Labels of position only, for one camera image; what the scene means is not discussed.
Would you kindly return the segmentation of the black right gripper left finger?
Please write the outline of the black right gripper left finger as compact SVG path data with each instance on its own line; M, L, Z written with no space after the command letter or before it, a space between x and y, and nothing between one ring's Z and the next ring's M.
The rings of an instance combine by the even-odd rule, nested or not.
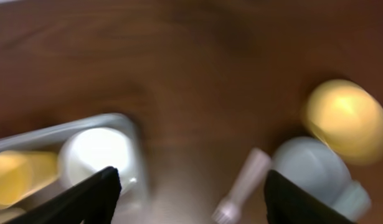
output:
M106 167L7 224L110 224L121 192L118 170Z

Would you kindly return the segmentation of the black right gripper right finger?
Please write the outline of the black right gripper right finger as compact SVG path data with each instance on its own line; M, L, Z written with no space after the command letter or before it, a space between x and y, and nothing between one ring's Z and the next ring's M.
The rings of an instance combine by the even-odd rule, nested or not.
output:
M268 224L354 224L275 170L264 186Z

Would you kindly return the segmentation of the grey plastic bowl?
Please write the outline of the grey plastic bowl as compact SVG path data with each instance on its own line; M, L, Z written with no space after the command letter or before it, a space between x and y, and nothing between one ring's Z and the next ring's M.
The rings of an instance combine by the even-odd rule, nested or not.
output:
M284 142L273 155L272 169L350 221L358 221L371 207L364 187L319 140L297 137Z

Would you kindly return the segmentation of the white plastic cup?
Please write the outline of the white plastic cup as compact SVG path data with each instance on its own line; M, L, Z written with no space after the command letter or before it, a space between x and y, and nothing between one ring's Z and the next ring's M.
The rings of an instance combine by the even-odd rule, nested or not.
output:
M92 128L70 137L59 152L60 181L73 187L107 167L118 171L121 194L138 182L131 139L113 128Z

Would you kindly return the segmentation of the yellow plastic cup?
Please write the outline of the yellow plastic cup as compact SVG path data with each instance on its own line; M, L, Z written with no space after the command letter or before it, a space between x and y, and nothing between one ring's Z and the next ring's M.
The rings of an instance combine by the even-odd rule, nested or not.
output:
M59 177L58 155L53 152L0 153L0 210L11 207Z

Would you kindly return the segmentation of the yellow plastic bowl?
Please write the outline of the yellow plastic bowl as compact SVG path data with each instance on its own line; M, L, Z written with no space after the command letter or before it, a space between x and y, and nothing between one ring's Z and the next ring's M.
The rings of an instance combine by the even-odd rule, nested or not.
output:
M328 80L307 98L304 125L344 161L373 164L383 158L383 107L348 80Z

